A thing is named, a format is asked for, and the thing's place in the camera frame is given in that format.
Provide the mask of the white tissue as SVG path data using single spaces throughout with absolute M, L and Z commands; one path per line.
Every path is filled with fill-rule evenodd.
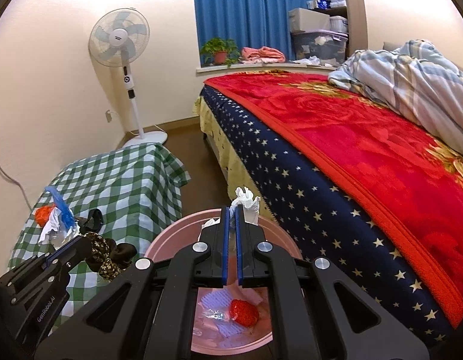
M 230 224 L 228 240 L 232 241 L 236 236 L 236 225 L 235 225 L 235 211 L 239 206 L 243 207 L 244 221 L 248 224 L 258 226 L 259 214 L 260 214 L 260 202 L 261 197 L 255 196 L 248 187 L 237 187 L 235 190 L 236 198 L 231 202 L 228 207 Z

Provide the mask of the blue plastic bag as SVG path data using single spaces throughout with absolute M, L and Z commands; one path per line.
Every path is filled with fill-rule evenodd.
M 66 230 L 71 230 L 75 227 L 75 217 L 70 210 L 69 206 L 66 204 L 65 200 L 63 199 L 62 195 L 58 192 L 58 190 L 53 186 L 47 186 L 44 190 L 51 194 L 53 202 L 60 211 L 59 218 L 61 223 L 65 226 Z

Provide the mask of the white paper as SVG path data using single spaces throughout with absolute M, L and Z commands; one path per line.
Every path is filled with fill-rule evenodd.
M 55 207 L 41 230 L 38 243 L 40 245 L 52 245 L 57 250 L 78 235 L 79 225 L 71 210 L 66 209 L 62 212 Z

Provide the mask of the orange plastic bag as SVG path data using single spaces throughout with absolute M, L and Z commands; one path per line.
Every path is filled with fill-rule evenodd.
M 44 228 L 49 221 L 50 214 L 54 208 L 55 205 L 43 205 L 35 210 L 35 222 L 37 222 L 41 228 Z

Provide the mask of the red plastic bag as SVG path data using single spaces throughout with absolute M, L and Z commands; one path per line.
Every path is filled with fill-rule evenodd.
M 229 316 L 232 321 L 244 328 L 252 328 L 259 321 L 258 308 L 245 300 L 233 299 L 229 306 Z

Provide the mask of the clear plastic bag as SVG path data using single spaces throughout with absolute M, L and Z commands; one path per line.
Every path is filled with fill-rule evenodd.
M 222 309 L 204 309 L 202 316 L 215 323 L 229 323 L 231 321 L 228 311 Z

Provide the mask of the pink trash bin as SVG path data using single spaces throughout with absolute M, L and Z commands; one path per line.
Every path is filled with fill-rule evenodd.
M 145 252 L 154 262 L 173 258 L 183 247 L 196 242 L 204 225 L 219 221 L 221 211 L 210 209 L 190 214 L 167 227 Z M 259 313 L 258 322 L 244 327 L 232 320 L 234 300 L 242 300 Z M 251 353 L 272 342 L 270 308 L 265 288 L 244 289 L 238 285 L 236 256 L 229 254 L 227 284 L 221 289 L 198 290 L 193 325 L 192 353 L 226 356 Z

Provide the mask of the yellow bed skirt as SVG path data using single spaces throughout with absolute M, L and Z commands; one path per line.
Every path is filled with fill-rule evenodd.
M 240 160 L 225 132 L 219 126 L 203 96 L 199 96 L 193 105 L 193 112 L 199 118 L 200 129 L 211 145 L 220 169 L 227 182 L 227 195 L 230 200 L 236 198 L 238 187 L 247 187 L 254 196 L 262 197 L 244 164 Z

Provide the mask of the green checkered tablecloth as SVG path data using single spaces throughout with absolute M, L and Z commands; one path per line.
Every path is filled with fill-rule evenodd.
M 180 189 L 191 180 L 183 163 L 162 145 L 135 145 L 84 158 L 66 166 L 50 182 L 77 217 L 98 209 L 104 217 L 99 232 L 104 238 L 134 245 L 145 256 L 154 239 L 182 217 Z M 43 192 L 35 203 L 11 253 L 8 267 L 17 267 L 34 255 L 52 253 L 54 247 L 39 242 L 41 227 L 34 213 L 52 203 Z M 86 262 L 70 271 L 70 298 L 52 332 L 109 283 Z

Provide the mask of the navy star bedsheet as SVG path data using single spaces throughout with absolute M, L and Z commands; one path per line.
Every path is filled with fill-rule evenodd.
M 229 143 L 278 225 L 302 258 L 329 259 L 427 346 L 453 327 L 428 287 L 370 215 L 300 151 L 250 111 L 205 86 L 196 102 L 217 147 Z

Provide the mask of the potted green plant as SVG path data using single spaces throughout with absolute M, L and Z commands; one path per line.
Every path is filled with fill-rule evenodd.
M 205 65 L 231 66 L 240 61 L 240 52 L 233 39 L 213 37 L 200 49 Z

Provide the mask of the pink folded clothes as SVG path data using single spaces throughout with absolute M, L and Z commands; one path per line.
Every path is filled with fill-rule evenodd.
M 285 55 L 278 49 L 263 46 L 259 49 L 244 47 L 241 50 L 243 63 L 284 63 Z

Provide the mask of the red floral blanket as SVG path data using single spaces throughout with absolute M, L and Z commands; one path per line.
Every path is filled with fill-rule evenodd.
M 401 251 L 453 328 L 463 320 L 463 157 L 422 128 L 324 76 L 213 77 L 352 197 Z

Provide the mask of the grey cardboard box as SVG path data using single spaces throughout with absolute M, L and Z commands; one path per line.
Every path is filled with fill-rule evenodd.
M 295 8 L 288 12 L 291 33 L 306 33 L 318 30 L 330 30 L 330 16 L 314 10 Z

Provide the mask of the blue curtain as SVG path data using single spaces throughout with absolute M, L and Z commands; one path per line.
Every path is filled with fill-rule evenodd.
M 310 0 L 194 0 L 198 45 L 232 39 L 237 47 L 272 47 L 294 59 L 288 12 Z

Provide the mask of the white standing fan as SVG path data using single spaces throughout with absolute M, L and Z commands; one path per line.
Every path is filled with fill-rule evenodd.
M 102 16 L 92 28 L 88 40 L 88 50 L 96 62 L 108 68 L 120 68 L 123 72 L 123 84 L 138 128 L 138 135 L 129 139 L 125 147 L 162 145 L 168 139 L 163 129 L 146 133 L 140 123 L 131 63 L 145 51 L 148 40 L 148 20 L 134 8 L 116 9 Z

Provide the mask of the small clear storage box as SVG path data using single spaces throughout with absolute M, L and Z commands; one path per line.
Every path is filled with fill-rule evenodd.
M 330 17 L 330 30 L 337 33 L 348 33 L 349 25 L 348 20 L 343 16 Z

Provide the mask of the plaid blue grey duvet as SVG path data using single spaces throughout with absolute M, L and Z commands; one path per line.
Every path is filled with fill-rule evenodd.
M 463 71 L 430 41 L 357 50 L 327 80 L 388 107 L 463 156 Z

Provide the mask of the white wall outlet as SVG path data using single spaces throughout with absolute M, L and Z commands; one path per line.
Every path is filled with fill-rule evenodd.
M 112 121 L 112 115 L 111 115 L 111 111 L 110 110 L 107 110 L 106 111 L 106 120 L 107 120 L 107 123 L 110 123 Z

